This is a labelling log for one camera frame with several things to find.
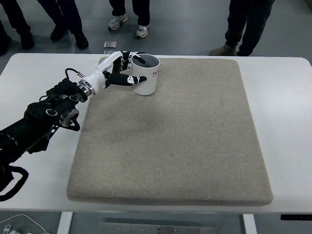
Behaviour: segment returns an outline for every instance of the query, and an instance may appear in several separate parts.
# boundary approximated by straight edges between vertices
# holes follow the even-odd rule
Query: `beige mat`
[[[68,197],[142,205],[264,205],[273,195],[239,67],[161,59],[155,93],[94,96]]]

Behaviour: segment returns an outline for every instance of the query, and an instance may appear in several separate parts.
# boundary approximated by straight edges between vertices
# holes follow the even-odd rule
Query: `white cable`
[[[17,214],[17,215],[12,216],[12,217],[10,217],[10,218],[4,220],[4,221],[1,221],[0,224],[1,224],[1,223],[4,223],[4,222],[6,222],[6,221],[8,221],[8,220],[10,220],[10,219],[12,219],[12,218],[15,218],[15,217],[17,217],[17,216],[24,216],[24,217],[26,217],[26,218],[29,218],[33,223],[37,224],[37,225],[43,230],[44,233],[46,233],[45,229],[44,229],[40,224],[38,224],[35,220],[33,220],[31,217],[29,217],[29,216],[27,216],[27,215],[25,215],[25,214]]]

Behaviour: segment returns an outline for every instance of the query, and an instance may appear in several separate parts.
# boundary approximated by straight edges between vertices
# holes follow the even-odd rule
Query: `shoe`
[[[111,21],[108,23],[109,30],[117,30],[120,27],[120,23],[127,22],[128,15],[125,13],[123,16],[113,16]]]
[[[33,35],[30,32],[20,34],[20,42],[21,42],[21,47],[24,50],[29,50],[33,48],[35,45],[34,40],[33,40]]]
[[[7,35],[3,42],[0,43],[0,56],[4,55],[8,51],[9,44],[11,42],[11,38]]]
[[[137,38],[144,38],[147,36],[148,34],[148,30],[150,29],[151,24],[149,23],[149,25],[147,26],[138,26],[138,29],[136,30],[136,37]]]
[[[88,42],[86,36],[83,34],[83,32],[74,34],[74,36],[76,39],[77,47],[80,50],[88,48],[89,42]]]
[[[63,25],[55,25],[55,28],[53,29],[50,39],[51,40],[60,40],[63,37],[63,34],[67,31],[67,27]]]
[[[231,47],[227,44],[210,51],[209,56],[235,56],[236,46]]]
[[[243,55],[242,53],[240,53],[240,51],[236,52],[235,56],[238,56],[238,57],[249,57],[249,55]]]

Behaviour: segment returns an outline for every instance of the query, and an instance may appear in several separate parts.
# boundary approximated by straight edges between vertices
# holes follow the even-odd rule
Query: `white robotic hand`
[[[132,77],[126,74],[120,74],[121,71],[131,67],[131,61],[133,59],[138,59],[140,62],[145,63],[139,54],[142,53],[131,51],[113,52],[109,57],[99,63],[92,74],[83,77],[79,81],[79,85],[84,89],[87,96],[93,96],[111,84],[129,86],[146,81],[146,77]]]
[[[144,54],[144,52],[131,52],[131,51],[122,51],[121,58],[121,71],[124,71],[128,68],[131,68],[131,61],[133,59],[139,60],[141,63],[145,63],[145,60],[140,57],[139,54]]]

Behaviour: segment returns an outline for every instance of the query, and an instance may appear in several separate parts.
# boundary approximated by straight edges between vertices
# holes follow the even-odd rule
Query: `wire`
[[[10,218],[4,220],[4,221],[1,221],[0,224],[1,224],[1,223],[4,223],[4,222],[6,222],[6,221],[8,221],[8,220],[10,220],[10,219],[12,219],[12,218],[15,218],[15,217],[17,217],[17,216],[24,216],[24,217],[26,217],[26,218],[29,218],[33,223],[37,224],[37,225],[43,230],[44,233],[46,233],[45,229],[44,229],[40,224],[38,224],[35,220],[33,220],[31,217],[29,217],[29,216],[27,216],[27,215],[25,215],[25,214],[17,214],[17,215],[12,216],[12,217],[10,217]]]
[[[84,74],[83,74],[83,73],[81,73],[81,72],[75,70],[74,68],[66,68],[66,69],[65,69],[65,75],[66,75],[66,78],[68,78],[68,79],[69,79],[68,71],[76,72],[76,73],[77,73],[77,76],[79,76],[79,77],[81,77],[81,78],[84,77]]]

